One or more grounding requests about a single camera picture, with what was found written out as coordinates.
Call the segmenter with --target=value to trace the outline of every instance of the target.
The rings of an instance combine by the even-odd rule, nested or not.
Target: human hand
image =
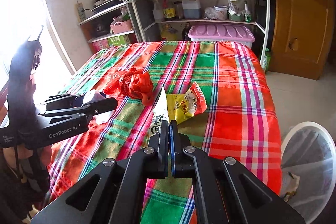
[[[47,166],[47,165],[50,164],[51,153],[52,153],[51,145],[43,148],[43,150],[40,154],[40,161],[44,166]],[[15,169],[16,168],[16,160],[15,160],[14,147],[4,148],[3,149],[3,155],[5,157],[5,160],[6,160],[7,164],[12,169]],[[31,157],[33,155],[33,151],[25,148],[24,144],[20,144],[20,145],[17,146],[17,155],[18,155],[19,160],[24,160],[24,159],[27,159],[27,158]]]

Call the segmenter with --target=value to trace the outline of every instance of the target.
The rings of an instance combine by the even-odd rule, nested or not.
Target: purple lid
[[[254,42],[254,36],[245,26],[229,24],[201,24],[192,26],[190,38]]]

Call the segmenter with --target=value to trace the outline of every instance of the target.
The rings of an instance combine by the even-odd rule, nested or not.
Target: tiled floor
[[[327,65],[318,80],[268,72],[282,138],[291,126],[311,121],[322,125],[336,140],[336,66]]]

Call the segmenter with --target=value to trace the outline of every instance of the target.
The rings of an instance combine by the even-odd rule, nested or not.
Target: plaid tablecloth
[[[235,42],[152,42],[95,54],[62,93],[102,90],[110,74],[131,66],[149,71],[156,87],[184,93],[197,81],[205,113],[179,125],[192,145],[223,159],[233,156],[275,193],[281,186],[281,139],[272,97],[258,59]],[[116,93],[118,108],[108,123],[91,121],[87,133],[53,145],[48,204],[107,157],[129,157],[148,143],[152,108]],[[147,181],[142,223],[196,223],[191,179]]]

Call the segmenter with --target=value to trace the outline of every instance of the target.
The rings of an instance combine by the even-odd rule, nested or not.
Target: dark bottle
[[[191,29],[191,25],[189,22],[186,22],[185,24],[185,28],[182,31],[182,40],[183,41],[191,41],[190,37],[189,37],[189,31]]]

